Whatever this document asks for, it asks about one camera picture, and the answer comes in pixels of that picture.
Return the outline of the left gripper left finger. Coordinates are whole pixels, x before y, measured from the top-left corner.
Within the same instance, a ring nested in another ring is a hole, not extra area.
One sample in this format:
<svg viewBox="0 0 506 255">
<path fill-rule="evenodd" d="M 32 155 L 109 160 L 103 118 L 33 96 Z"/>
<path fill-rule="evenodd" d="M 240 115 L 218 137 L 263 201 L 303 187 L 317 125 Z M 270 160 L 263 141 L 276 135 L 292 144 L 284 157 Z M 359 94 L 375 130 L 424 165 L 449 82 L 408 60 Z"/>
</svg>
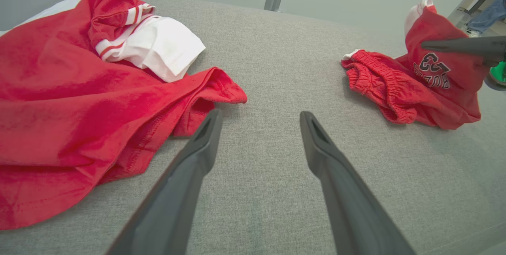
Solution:
<svg viewBox="0 0 506 255">
<path fill-rule="evenodd" d="M 175 156 L 121 233 L 108 255 L 184 255 L 204 177 L 214 166 L 223 125 L 210 111 Z"/>
</svg>

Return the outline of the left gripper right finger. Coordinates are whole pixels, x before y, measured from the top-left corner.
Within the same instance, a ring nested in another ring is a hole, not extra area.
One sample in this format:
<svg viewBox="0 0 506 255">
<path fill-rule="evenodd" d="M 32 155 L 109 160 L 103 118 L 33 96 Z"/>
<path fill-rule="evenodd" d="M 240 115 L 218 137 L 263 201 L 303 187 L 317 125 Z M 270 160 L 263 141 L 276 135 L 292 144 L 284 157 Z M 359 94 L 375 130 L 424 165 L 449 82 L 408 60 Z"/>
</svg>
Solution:
<svg viewBox="0 0 506 255">
<path fill-rule="evenodd" d="M 346 156 L 310 111 L 300 113 L 308 167 L 320 180 L 339 255 L 414 255 L 415 251 Z"/>
</svg>

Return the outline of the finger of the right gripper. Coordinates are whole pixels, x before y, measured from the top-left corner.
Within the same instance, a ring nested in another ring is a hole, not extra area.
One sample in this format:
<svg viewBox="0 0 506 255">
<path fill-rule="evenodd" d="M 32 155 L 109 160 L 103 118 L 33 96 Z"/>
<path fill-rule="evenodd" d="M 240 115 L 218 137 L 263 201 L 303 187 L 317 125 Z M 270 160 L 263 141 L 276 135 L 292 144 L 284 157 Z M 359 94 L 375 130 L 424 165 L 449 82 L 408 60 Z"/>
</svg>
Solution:
<svg viewBox="0 0 506 255">
<path fill-rule="evenodd" d="M 464 53 L 484 57 L 486 66 L 497 66 L 505 61 L 506 37 L 490 36 L 460 38 L 453 40 L 428 40 L 421 43 L 422 48 L 441 53 Z"/>
</svg>

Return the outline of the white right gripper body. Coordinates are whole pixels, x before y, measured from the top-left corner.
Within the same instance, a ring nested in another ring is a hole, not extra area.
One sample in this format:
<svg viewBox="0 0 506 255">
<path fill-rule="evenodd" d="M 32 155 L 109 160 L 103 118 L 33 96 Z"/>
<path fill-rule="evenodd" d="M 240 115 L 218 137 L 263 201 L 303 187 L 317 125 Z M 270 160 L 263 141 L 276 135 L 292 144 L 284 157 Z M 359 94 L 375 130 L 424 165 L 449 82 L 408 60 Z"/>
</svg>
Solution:
<svg viewBox="0 0 506 255">
<path fill-rule="evenodd" d="M 506 63 L 499 62 L 497 66 L 490 68 L 484 82 L 495 91 L 506 91 Z"/>
</svg>

